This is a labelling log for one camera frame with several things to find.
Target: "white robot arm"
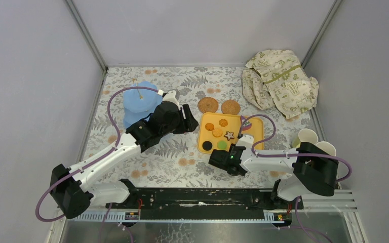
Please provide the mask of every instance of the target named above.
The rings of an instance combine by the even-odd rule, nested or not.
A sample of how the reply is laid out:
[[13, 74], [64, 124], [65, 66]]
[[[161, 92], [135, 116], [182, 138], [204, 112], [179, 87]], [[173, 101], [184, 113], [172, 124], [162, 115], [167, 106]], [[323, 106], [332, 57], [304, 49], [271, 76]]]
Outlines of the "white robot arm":
[[[189, 106], [180, 106], [177, 99], [176, 90], [165, 94], [162, 103], [148, 116], [149, 120], [144, 118], [128, 127], [117, 145], [109, 145], [96, 155], [69, 168], [60, 164], [53, 169], [50, 185], [68, 174], [81, 171], [50, 192], [68, 219], [80, 215], [90, 206], [124, 202], [130, 192], [123, 182], [96, 184], [98, 179], [117, 164], [155, 146], [163, 136], [193, 132], [196, 129], [199, 124]], [[103, 156], [105, 158], [83, 170], [85, 165]]]
[[[292, 174], [288, 179], [275, 182], [275, 199], [286, 202], [305, 194], [332, 196], [337, 174], [338, 161], [319, 157], [289, 157], [286, 154], [322, 153], [322, 150], [310, 143], [302, 143], [300, 148], [289, 150], [251, 151], [254, 137], [243, 135], [229, 151], [213, 150], [209, 164], [226, 170], [233, 176], [245, 175], [252, 171], [279, 171]], [[257, 154], [280, 155], [277, 157], [259, 157]]]

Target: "crumpled cloth bag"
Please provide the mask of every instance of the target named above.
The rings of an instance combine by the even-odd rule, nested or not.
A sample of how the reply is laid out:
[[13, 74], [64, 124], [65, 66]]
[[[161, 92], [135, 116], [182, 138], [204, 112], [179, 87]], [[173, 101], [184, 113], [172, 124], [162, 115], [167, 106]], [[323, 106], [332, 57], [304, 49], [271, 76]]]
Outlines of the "crumpled cloth bag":
[[262, 51], [245, 66], [243, 95], [257, 108], [265, 110], [276, 106], [290, 119], [317, 105], [318, 82], [306, 76], [293, 51]]

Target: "paper cup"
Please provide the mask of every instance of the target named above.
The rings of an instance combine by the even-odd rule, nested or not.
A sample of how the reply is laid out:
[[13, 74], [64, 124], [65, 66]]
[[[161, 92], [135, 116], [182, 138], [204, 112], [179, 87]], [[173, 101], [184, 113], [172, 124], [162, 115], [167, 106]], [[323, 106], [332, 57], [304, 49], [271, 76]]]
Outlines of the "paper cup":
[[304, 128], [299, 131], [297, 134], [297, 137], [294, 139], [292, 143], [293, 148], [298, 148], [300, 147], [301, 142], [309, 142], [312, 144], [316, 144], [318, 142], [318, 136], [317, 134], [308, 128]]
[[316, 147], [322, 151], [328, 153], [331, 156], [336, 156], [336, 148], [331, 143], [326, 141], [321, 141], [316, 144]]

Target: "gray wall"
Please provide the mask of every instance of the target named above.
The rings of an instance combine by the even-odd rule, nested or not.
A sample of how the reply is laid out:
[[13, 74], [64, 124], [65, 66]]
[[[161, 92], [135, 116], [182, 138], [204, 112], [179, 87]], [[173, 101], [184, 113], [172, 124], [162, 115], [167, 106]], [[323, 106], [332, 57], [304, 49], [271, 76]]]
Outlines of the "gray wall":
[[100, 80], [63, 1], [0, 1], [0, 242], [44, 242], [36, 202], [75, 162]]
[[307, 53], [333, 0], [75, 0], [108, 65], [243, 65]]
[[306, 69], [328, 140], [354, 168], [370, 242], [389, 242], [389, 1], [345, 1]]

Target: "blue object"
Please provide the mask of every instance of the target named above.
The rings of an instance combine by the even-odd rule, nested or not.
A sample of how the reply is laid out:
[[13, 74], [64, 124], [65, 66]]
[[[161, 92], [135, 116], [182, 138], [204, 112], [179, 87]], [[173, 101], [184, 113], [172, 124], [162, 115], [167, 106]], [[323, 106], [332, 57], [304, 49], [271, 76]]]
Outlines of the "blue object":
[[[142, 81], [138, 86], [157, 90], [157, 86], [148, 81]], [[123, 94], [123, 106], [125, 108], [123, 126], [128, 128], [133, 123], [153, 113], [155, 108], [161, 104], [162, 99], [160, 95], [151, 90], [127, 90]]]

